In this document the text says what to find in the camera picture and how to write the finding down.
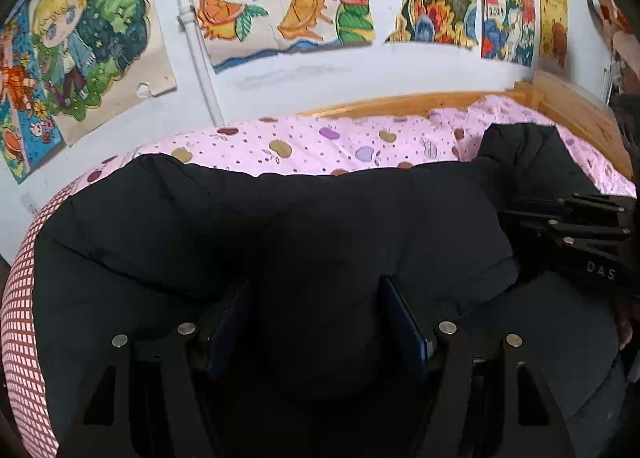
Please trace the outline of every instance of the white pipe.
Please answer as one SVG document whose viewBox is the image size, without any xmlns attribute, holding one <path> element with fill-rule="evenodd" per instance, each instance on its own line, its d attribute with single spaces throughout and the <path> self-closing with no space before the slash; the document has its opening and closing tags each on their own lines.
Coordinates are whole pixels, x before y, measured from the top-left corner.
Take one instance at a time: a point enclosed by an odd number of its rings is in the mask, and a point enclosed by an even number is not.
<svg viewBox="0 0 640 458">
<path fill-rule="evenodd" d="M 200 82 L 200 88 L 207 103 L 211 120 L 213 120 L 213 125 L 215 126 L 224 125 L 225 119 L 222 117 L 220 104 L 211 85 L 209 72 L 207 72 L 207 64 L 210 62 L 209 56 L 200 45 L 200 30 L 196 22 L 193 4 L 191 0 L 178 0 L 178 6 L 180 8 L 178 21 L 181 22 L 184 31 L 187 33 L 191 57 L 193 57 L 193 63 L 196 66 L 198 81 Z"/>
</svg>

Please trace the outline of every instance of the silver screw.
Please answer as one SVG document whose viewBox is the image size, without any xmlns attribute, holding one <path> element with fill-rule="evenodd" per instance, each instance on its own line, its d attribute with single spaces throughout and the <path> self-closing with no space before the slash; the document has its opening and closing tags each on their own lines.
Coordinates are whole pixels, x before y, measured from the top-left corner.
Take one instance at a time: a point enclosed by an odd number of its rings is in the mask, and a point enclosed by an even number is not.
<svg viewBox="0 0 640 458">
<path fill-rule="evenodd" d="M 127 344 L 127 342 L 129 342 L 129 338 L 124 333 L 116 335 L 113 339 L 111 339 L 111 344 L 116 348 L 122 348 L 125 344 Z"/>
<path fill-rule="evenodd" d="M 522 346 L 522 337 L 515 333 L 509 333 L 509 335 L 507 335 L 507 344 L 514 348 L 520 348 Z"/>
<path fill-rule="evenodd" d="M 193 323 L 182 323 L 178 326 L 178 333 L 180 335 L 191 335 L 196 330 L 196 325 Z"/>
<path fill-rule="evenodd" d="M 442 321 L 438 325 L 438 328 L 445 335 L 453 335 L 458 330 L 458 327 L 455 324 L 453 324 L 451 321 Z"/>
</svg>

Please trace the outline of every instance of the wooden headboard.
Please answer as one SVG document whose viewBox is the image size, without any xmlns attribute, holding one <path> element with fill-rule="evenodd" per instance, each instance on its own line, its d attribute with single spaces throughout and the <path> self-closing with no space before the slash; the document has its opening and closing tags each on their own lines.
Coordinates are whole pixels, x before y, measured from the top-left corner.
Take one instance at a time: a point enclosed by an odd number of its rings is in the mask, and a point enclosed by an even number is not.
<svg viewBox="0 0 640 458">
<path fill-rule="evenodd" d="M 533 82 L 516 82 L 511 91 L 450 91 L 388 96 L 307 111 L 302 115 L 325 118 L 361 118 L 372 115 L 423 115 L 438 107 L 465 107 L 489 94 L 508 96 L 532 108 L 598 149 L 623 176 L 633 179 L 631 160 L 613 113 L 585 92 L 578 91 L 545 72 L 536 71 Z"/>
</svg>

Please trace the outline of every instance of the cartoon eye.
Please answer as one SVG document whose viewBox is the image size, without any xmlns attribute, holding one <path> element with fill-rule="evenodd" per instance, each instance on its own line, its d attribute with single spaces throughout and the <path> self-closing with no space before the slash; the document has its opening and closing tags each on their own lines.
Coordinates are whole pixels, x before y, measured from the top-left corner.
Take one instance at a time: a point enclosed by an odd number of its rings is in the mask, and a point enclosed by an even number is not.
<svg viewBox="0 0 640 458">
<path fill-rule="evenodd" d="M 47 39 L 52 41 L 56 37 L 56 24 L 51 23 L 51 26 L 47 29 Z"/>
<path fill-rule="evenodd" d="M 72 6 L 66 11 L 66 23 L 71 24 L 76 18 L 76 7 Z"/>
</svg>

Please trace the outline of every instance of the bed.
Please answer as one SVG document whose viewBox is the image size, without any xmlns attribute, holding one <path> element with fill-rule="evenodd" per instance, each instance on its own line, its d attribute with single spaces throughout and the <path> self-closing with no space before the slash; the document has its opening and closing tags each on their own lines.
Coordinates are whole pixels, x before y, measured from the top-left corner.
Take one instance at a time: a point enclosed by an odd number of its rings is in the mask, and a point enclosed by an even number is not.
<svg viewBox="0 0 640 458">
<path fill-rule="evenodd" d="M 491 123 L 518 121 L 557 124 L 568 151 L 601 192 L 635 195 L 631 163 L 612 117 L 580 95 L 545 92 L 540 84 L 543 82 L 518 82 L 503 92 L 443 92 L 364 100 L 294 117 L 263 117 L 181 134 L 107 158 L 68 184 L 34 219 L 2 301 L 2 364 L 15 419 L 29 453 L 34 458 L 53 457 L 58 447 L 47 414 L 30 297 L 35 238 L 67 197 L 147 153 L 165 153 L 184 163 L 252 175 L 276 172 L 339 177 L 367 168 L 409 169 L 419 163 L 464 162 L 475 157 L 482 134 Z"/>
</svg>

